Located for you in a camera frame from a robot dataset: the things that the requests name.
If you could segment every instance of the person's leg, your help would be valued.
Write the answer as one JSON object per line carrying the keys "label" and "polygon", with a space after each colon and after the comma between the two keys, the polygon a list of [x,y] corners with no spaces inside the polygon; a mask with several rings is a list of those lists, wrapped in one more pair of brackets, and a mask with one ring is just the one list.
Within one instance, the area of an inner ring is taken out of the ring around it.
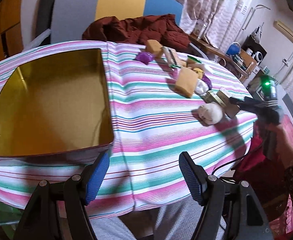
{"label": "person's leg", "polygon": [[118,217],[92,219],[90,222],[98,240],[136,240]]}
{"label": "person's leg", "polygon": [[[203,207],[191,196],[176,203],[150,210],[154,226],[154,240],[188,240],[200,219]],[[226,223],[221,217],[216,240],[223,238]]]}

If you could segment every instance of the maroon jacket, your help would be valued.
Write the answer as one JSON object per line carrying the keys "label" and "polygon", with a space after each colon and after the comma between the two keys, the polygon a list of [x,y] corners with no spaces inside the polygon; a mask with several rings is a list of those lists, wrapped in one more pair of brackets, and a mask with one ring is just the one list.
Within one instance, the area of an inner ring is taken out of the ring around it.
{"label": "maroon jacket", "polygon": [[113,41],[145,45],[156,40],[163,46],[186,52],[189,36],[175,23],[174,14],[142,16],[119,21],[115,16],[91,23],[82,35],[83,40]]}

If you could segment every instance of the orange sponge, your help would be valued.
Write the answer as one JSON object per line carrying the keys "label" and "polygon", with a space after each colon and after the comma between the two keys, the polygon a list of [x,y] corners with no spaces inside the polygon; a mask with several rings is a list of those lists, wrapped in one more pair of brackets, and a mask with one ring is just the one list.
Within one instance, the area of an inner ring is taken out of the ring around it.
{"label": "orange sponge", "polygon": [[150,52],[155,58],[161,58],[163,54],[163,49],[160,42],[156,40],[147,40],[145,51]]}
{"label": "orange sponge", "polygon": [[189,68],[182,67],[175,83],[175,88],[185,94],[188,98],[191,98],[197,87],[197,83],[198,74]]}

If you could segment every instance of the tablecloth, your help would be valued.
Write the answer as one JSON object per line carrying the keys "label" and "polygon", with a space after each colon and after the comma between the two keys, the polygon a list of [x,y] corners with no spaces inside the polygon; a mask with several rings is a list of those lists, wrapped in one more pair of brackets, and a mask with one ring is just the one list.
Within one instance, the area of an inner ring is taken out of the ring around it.
{"label": "tablecloth", "polygon": [[[96,200],[87,207],[90,218],[118,216],[132,210],[173,203],[189,195],[178,156],[188,151],[208,173],[248,151],[254,114],[240,111],[217,125],[204,126],[197,108],[199,95],[185,98],[174,89],[172,70],[165,58],[149,65],[135,61],[140,45],[100,41],[70,41],[39,47],[0,62],[0,91],[15,68],[50,54],[100,48],[107,78],[114,145],[110,167]],[[179,53],[182,59],[186,54]],[[213,91],[226,88],[233,96],[250,96],[228,70],[212,61]],[[229,166],[219,170],[222,173]],[[80,173],[80,165],[28,163],[1,165],[0,201],[24,208],[39,181],[65,181]],[[64,203],[59,203],[65,216]]]}

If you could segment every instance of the bolt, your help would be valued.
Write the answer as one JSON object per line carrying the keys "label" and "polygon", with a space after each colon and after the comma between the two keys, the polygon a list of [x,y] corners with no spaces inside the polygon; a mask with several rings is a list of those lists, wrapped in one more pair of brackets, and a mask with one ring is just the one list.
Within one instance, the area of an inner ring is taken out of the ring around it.
{"label": "bolt", "polygon": [[46,184],[47,184],[47,181],[46,180],[41,180],[40,183],[39,183],[39,185],[41,187],[44,187]]}
{"label": "bolt", "polygon": [[81,179],[81,176],[79,174],[76,174],[76,175],[72,176],[72,180],[74,180],[74,181],[78,181],[80,179]]}
{"label": "bolt", "polygon": [[245,180],[241,181],[241,186],[242,187],[248,187],[249,186],[249,183]]}
{"label": "bolt", "polygon": [[211,180],[211,181],[216,181],[217,180],[217,177],[214,176],[214,175],[209,175],[208,176],[208,179]]}

